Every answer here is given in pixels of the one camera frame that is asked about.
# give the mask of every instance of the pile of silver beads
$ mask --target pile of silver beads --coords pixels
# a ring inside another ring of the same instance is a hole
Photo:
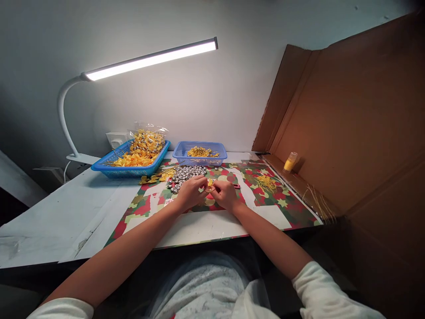
[[[173,194],[178,194],[183,183],[197,175],[207,175],[207,167],[206,166],[177,166],[175,168],[175,174],[167,183],[167,188],[170,189]]]

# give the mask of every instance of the person's left hand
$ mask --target person's left hand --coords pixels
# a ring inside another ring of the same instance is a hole
[[[182,211],[188,210],[199,204],[208,195],[205,191],[207,187],[208,179],[205,176],[194,176],[183,183],[174,201],[182,206]],[[199,188],[204,188],[204,191],[199,192]]]

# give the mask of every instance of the desk lamp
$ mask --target desk lamp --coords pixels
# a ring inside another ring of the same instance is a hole
[[[118,62],[115,64],[111,64],[109,66],[104,66],[99,69],[95,69],[89,72],[83,72],[80,76],[74,77],[68,80],[59,90],[58,95],[58,112],[59,112],[59,120],[61,122],[63,133],[65,134],[66,140],[68,141],[73,154],[68,155],[66,158],[69,160],[86,163],[86,164],[94,164],[97,162],[98,158],[86,154],[78,153],[75,145],[71,139],[70,133],[66,126],[65,115],[63,112],[63,103],[65,101],[65,96],[68,90],[77,84],[78,82],[92,82],[97,81],[103,78],[110,77],[112,75],[140,69],[146,66],[151,66],[154,64],[167,62],[171,60],[175,60],[178,58],[184,58],[187,56],[204,53],[208,51],[213,51],[218,49],[217,37],[212,39],[199,41],[191,44],[186,44],[184,46],[175,47],[173,49],[168,49],[164,51],[160,51],[157,53],[152,53],[148,55],[144,55],[138,58],[133,58],[127,61]]]

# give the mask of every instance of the white sleeve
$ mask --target white sleeve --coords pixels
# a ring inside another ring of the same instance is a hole
[[[91,319],[93,312],[93,307],[82,300],[59,298],[38,307],[27,319]]]
[[[384,318],[378,311],[351,300],[317,262],[311,261],[292,280],[305,308],[303,319]]]

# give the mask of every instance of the hand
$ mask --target hand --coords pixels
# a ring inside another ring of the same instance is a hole
[[[215,187],[215,190],[211,192],[213,198],[221,207],[233,213],[234,209],[240,204],[233,184],[215,180],[212,185]]]
[[[199,204],[208,195],[206,191],[199,192],[199,188],[207,187],[208,179],[205,176],[194,176],[183,183],[174,201],[182,206],[182,211],[185,211]]]

